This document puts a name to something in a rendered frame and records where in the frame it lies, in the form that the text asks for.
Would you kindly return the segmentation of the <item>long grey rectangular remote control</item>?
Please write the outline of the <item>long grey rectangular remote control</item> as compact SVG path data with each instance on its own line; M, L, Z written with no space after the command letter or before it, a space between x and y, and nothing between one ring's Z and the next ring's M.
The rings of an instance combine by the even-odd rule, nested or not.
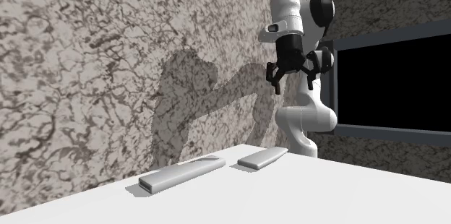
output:
M139 186L151 194L177 186L186 181L202 176L226 165L226 160L214 155L189 161L183 164L174 164L161 168L158 172L139 178Z

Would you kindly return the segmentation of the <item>short grey rounded remote control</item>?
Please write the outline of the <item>short grey rounded remote control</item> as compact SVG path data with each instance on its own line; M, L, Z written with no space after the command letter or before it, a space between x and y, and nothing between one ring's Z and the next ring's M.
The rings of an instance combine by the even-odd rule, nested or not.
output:
M287 148L272 147L238 159L237 164L246 168L260 170L269 164L274 163L287 152Z

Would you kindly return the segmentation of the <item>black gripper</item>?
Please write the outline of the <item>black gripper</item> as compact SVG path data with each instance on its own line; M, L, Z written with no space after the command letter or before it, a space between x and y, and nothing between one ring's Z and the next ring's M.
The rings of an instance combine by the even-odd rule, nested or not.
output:
M317 74L321 72L316 51L311 51L306 55L306 59L313 64L313 68L308 69L303 66L306 59L301 35L284 35L278 38L275 44L277 61L276 63L267 62L266 66L266 80L274 87L275 94L280 94L280 80L285 74L299 72L300 70L307 75L309 90L313 90L313 81Z

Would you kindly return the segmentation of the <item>grey framed dark window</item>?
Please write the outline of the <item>grey framed dark window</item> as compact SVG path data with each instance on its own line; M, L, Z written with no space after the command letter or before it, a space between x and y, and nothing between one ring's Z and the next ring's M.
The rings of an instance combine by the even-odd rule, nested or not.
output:
M333 135L451 147L451 19L320 44Z

